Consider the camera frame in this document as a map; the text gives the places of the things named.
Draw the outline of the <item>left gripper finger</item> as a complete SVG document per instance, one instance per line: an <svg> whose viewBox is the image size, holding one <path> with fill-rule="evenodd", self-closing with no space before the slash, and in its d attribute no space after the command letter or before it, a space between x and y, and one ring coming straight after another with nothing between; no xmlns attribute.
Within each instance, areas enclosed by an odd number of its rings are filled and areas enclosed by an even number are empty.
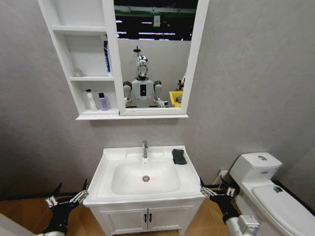
<svg viewBox="0 0 315 236"><path fill-rule="evenodd" d="M87 181L87 179L85 179L85 182L83 184L82 190L79 193L77 193L74 197L72 197L68 201L68 203L69 204L75 204L75 203L81 204L86 199L88 194L89 194L89 192L88 192L88 181Z"/></svg>
<svg viewBox="0 0 315 236"><path fill-rule="evenodd" d="M58 204L58 201L56 200L56 196L60 193L62 187L62 183L60 183L54 190L50 197L45 199L45 202L48 206L48 208L52 208Z"/></svg>

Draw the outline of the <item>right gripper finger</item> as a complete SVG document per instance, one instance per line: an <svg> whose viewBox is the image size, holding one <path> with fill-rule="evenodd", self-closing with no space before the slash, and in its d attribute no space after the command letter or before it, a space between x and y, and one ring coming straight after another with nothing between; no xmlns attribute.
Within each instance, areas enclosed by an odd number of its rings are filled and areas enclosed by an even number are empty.
<svg viewBox="0 0 315 236"><path fill-rule="evenodd" d="M230 179L229 181L227 181L224 178L221 178L221 181L223 187L226 188L226 194L228 196L237 196L240 193L240 186L235 180Z"/></svg>
<svg viewBox="0 0 315 236"><path fill-rule="evenodd" d="M211 189L209 189L208 187L206 187L203 180L201 178L199 178L199 179L200 179L200 192L203 195L207 196L208 198L217 196L216 192L214 192Z"/></svg>

